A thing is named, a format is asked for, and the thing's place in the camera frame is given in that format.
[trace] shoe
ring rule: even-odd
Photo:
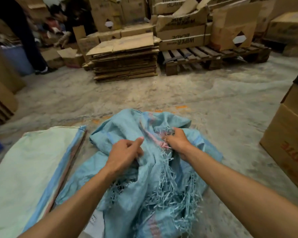
[[[46,67],[43,71],[35,70],[35,75],[44,75],[56,71],[57,68]]]

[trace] hand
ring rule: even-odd
[[[114,172],[116,176],[122,174],[135,158],[144,154],[140,147],[143,141],[143,137],[137,138],[135,141],[126,139],[119,140],[112,146],[105,167]]]
[[[184,161],[188,161],[187,157],[185,156],[185,151],[187,148],[191,147],[192,144],[187,139],[182,128],[174,127],[173,129],[174,135],[164,136],[163,139],[168,142],[172,149],[180,153],[180,156]]]

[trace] person's left hand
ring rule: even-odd
[[[137,138],[135,141],[121,139],[112,146],[105,167],[109,168],[114,174],[120,175],[127,169],[135,158],[144,154],[140,145],[144,138]]]

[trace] dirty floor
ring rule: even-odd
[[[16,94],[19,109],[0,127],[0,140],[6,152],[27,131],[87,124],[91,133],[124,108],[170,111],[191,119],[191,127],[224,154],[225,165],[298,205],[297,187],[258,144],[298,74],[298,58],[272,53],[263,64],[239,63],[215,71],[194,68],[179,74],[98,84],[92,72],[66,67],[27,76],[27,87]],[[87,136],[71,173],[95,152]],[[194,237],[251,237],[211,189],[203,196],[198,217]]]

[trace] black hair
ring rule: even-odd
[[[50,13],[51,16],[54,16],[55,14],[59,14],[59,13],[63,13],[62,9],[60,6],[57,6],[55,4],[53,4],[52,6],[50,6]]]

